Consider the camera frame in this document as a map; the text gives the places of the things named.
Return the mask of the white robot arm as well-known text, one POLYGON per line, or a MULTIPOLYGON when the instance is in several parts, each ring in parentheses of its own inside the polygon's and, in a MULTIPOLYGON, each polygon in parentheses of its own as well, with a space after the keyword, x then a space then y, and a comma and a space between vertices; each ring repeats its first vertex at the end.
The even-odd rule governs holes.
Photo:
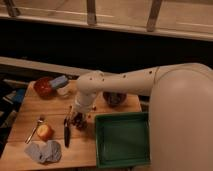
POLYGON ((145 95, 149 102, 151 171, 213 171, 213 69, 200 63, 106 75, 76 82, 74 110, 87 113, 103 92, 145 95))

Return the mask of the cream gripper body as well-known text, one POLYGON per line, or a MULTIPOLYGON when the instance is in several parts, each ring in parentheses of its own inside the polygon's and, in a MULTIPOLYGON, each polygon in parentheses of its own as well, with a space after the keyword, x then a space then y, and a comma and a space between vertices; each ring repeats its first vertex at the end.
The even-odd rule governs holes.
POLYGON ((75 96, 72 110, 77 113, 88 113, 92 110, 93 103, 97 97, 96 93, 85 94, 78 92, 75 96))

